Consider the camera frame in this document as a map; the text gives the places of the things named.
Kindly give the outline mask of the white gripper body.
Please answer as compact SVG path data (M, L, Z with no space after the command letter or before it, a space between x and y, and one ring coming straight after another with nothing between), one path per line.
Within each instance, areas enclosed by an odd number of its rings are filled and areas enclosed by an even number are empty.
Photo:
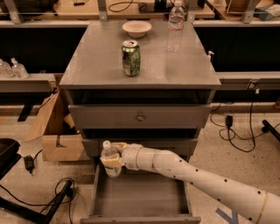
M122 163L127 169L138 171L137 167L137 154L142 148L141 144L127 144L122 151Z

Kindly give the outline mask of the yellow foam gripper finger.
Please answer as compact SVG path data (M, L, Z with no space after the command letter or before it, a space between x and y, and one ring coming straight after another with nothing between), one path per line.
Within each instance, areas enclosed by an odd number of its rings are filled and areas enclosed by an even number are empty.
M119 153L122 153L127 147L126 143L113 143L113 146L117 149Z
M101 162L108 168L121 168L122 160L119 155L113 157L101 157Z

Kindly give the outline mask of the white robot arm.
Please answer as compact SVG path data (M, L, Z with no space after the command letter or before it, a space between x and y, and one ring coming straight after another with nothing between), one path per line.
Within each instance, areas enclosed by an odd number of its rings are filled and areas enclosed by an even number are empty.
M101 162L111 177L122 167L134 171L155 172L194 185L253 224L280 224L279 196L201 170L170 150L106 140L102 144Z

